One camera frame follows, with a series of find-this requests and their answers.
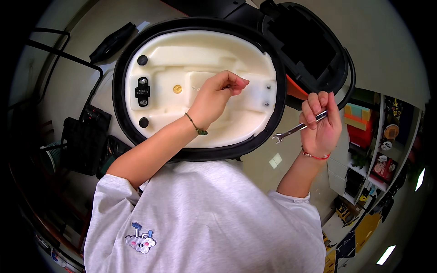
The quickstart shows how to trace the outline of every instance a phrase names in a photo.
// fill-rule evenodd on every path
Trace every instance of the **tiled floor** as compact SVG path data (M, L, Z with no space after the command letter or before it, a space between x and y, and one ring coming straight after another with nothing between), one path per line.
M182 16L181 13L158 0L100 0L71 31L71 40L65 52L89 60L90 53L105 37L129 21L136 26L141 24L144 26L147 24L144 22L156 23ZM104 79L92 100L92 105L112 115L108 133L132 145L121 131L112 106L112 73L119 54L120 52L104 63L98 63L104 70ZM47 94L40 105L42 120L53 122L55 140L61 138L65 118L79 117L97 79L98 72L67 59L59 60ZM283 132L294 127L298 123L298 114L298 111L286 107L276 131ZM276 145L273 140L268 140L255 151L242 157L243 170L262 191L274 190L297 157L300 147L299 133L287 137L280 145ZM269 163L274 157L277 164L275 168ZM69 175L69 179L70 185L66 191L68 198L78 204L78 209L83 211L85 210L83 204L92 201L98 180L94 176L74 172ZM327 169L324 167L311 187L311 202L319 210L322 219L331 211L330 206L336 196L337 194L329 188Z

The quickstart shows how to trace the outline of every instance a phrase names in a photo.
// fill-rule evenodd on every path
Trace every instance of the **gold sticker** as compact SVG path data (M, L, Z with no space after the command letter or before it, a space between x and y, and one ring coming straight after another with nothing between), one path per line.
M176 94L179 94L180 92L182 92L182 86L180 86L180 85L175 85L175 86L173 87L173 92L176 93Z

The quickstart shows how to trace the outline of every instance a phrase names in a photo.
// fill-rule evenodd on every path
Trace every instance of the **wrist bracelet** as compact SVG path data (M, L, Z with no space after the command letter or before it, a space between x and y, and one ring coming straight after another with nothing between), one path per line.
M305 150L303 149L303 145L302 145L302 154L304 156L312 157L312 158L315 158L317 160L325 160L325 159L328 159L331 156L331 153L329 153L328 155L325 155L324 157L313 156L312 154L305 152Z
M196 125L194 124L193 120L191 119L191 117L187 113L185 113L185 115L190 119L191 123L193 124L194 128L196 128L196 131L199 135L207 135L208 134L207 131L204 131L204 130L197 128Z

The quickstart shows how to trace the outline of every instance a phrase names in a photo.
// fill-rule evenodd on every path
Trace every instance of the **right hand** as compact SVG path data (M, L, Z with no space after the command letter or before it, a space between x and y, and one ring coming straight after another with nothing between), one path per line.
M316 115L325 109L328 110L328 116L316 123ZM307 126L301 130L301 142L305 152L320 158L330 154L335 149L343 128L334 93L310 93L308 100L302 103L299 122Z
M221 71L205 81L188 110L188 115L198 128L208 129L222 115L229 98L239 95L248 84L248 80L228 70Z

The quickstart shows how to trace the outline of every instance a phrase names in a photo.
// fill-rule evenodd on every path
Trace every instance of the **green beaded bracelet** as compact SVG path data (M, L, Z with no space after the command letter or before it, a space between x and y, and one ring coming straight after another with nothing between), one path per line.
M191 123L193 124L194 128L196 128L196 131L199 135L207 135L208 134L207 131L204 131L204 130L197 128L196 125L194 124L193 120L191 119L191 117L187 113L185 113L185 115L190 119Z

